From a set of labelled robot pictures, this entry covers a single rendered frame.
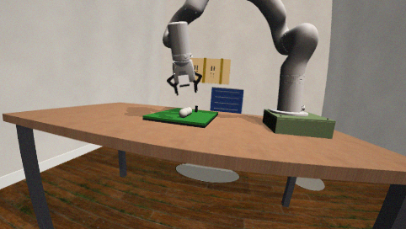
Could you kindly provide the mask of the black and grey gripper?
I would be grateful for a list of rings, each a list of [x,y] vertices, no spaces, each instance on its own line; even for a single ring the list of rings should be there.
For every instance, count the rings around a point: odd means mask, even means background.
[[[196,93],[196,91],[198,91],[197,85],[202,78],[201,74],[195,72],[193,62],[191,59],[189,59],[188,61],[174,61],[173,62],[173,75],[167,79],[167,82],[170,84],[170,86],[172,86],[174,88],[174,91],[177,94],[177,96],[179,95],[178,89],[177,89],[177,85],[179,83],[178,75],[179,75],[179,72],[183,72],[183,71],[186,71],[186,74],[188,73],[190,82],[194,83],[195,93]],[[195,81],[195,76],[198,77],[198,79],[196,81]],[[174,79],[174,84],[170,82],[172,79]]]

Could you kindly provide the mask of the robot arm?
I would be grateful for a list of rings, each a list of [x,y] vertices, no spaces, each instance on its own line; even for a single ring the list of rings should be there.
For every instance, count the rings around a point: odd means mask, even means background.
[[[279,115],[308,116],[302,106],[306,65],[318,45],[318,30],[312,24],[299,24],[288,29],[286,9],[281,0],[248,0],[267,20],[276,50],[288,56],[280,68],[277,109]],[[188,61],[190,39],[188,25],[199,18],[209,0],[186,0],[170,19],[163,35],[163,44],[171,48],[173,61]],[[288,31],[287,31],[288,30]]]

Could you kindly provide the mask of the green turf mat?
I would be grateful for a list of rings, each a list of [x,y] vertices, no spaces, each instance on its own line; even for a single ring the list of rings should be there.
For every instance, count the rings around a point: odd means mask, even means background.
[[[181,108],[164,110],[161,112],[146,114],[143,120],[150,120],[175,125],[187,125],[193,127],[206,128],[217,116],[218,112],[198,110],[198,106],[192,109],[192,113],[185,118],[179,116]]]

